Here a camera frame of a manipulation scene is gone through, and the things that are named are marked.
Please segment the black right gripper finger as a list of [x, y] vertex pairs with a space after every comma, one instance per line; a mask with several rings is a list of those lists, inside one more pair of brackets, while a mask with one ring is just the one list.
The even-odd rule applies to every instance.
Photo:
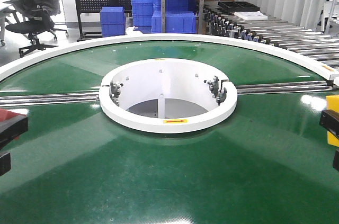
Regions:
[[319, 125], [338, 138], [338, 112], [322, 110]]
[[339, 171], [339, 149], [336, 149], [333, 159], [333, 168]]

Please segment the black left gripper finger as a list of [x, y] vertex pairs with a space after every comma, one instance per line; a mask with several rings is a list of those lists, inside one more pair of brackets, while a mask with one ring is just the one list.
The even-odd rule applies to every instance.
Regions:
[[0, 156], [0, 176], [11, 170], [11, 154], [9, 151], [1, 152]]
[[28, 130], [28, 117], [17, 115], [1, 122], [1, 148]]

